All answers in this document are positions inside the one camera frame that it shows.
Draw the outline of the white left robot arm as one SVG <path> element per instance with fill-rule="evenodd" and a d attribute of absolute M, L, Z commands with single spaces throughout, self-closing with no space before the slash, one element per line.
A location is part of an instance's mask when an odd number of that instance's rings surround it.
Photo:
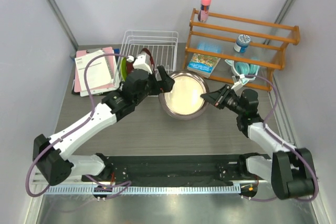
<path fill-rule="evenodd" d="M 41 134 L 35 138 L 33 164 L 49 185 L 56 186 L 79 175 L 94 176 L 102 182 L 111 177 L 113 166 L 107 157 L 100 153 L 78 156 L 74 152 L 94 135 L 132 113 L 147 96 L 172 90 L 174 80 L 163 66 L 152 67 L 148 57 L 144 51 L 136 57 L 128 56 L 133 70 L 116 90 L 93 104 L 90 113 L 50 137 Z"/>

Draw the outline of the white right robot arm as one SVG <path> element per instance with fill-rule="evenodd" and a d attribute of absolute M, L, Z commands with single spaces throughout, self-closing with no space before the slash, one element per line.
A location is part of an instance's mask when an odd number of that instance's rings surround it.
<path fill-rule="evenodd" d="M 266 120 L 258 113 L 258 93 L 244 89 L 241 95 L 236 90 L 241 81 L 233 86 L 201 95 L 207 103 L 218 109 L 227 108 L 237 114 L 238 129 L 250 140 L 257 143 L 269 156 L 247 154 L 240 157 L 237 173 L 242 179 L 256 175 L 271 183 L 276 198 L 294 198 L 299 201 L 313 201 L 319 192 L 319 185 L 311 152 L 297 148 L 275 134 Z"/>

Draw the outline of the brown rimmed cream plate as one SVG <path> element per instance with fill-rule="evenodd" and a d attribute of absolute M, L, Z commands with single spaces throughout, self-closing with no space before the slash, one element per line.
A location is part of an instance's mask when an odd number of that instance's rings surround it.
<path fill-rule="evenodd" d="M 179 70 L 169 74 L 175 81 L 170 92 L 159 95 L 163 110 L 178 120 L 192 120 L 201 116 L 207 109 L 201 95 L 209 91 L 204 78 L 189 70 Z"/>

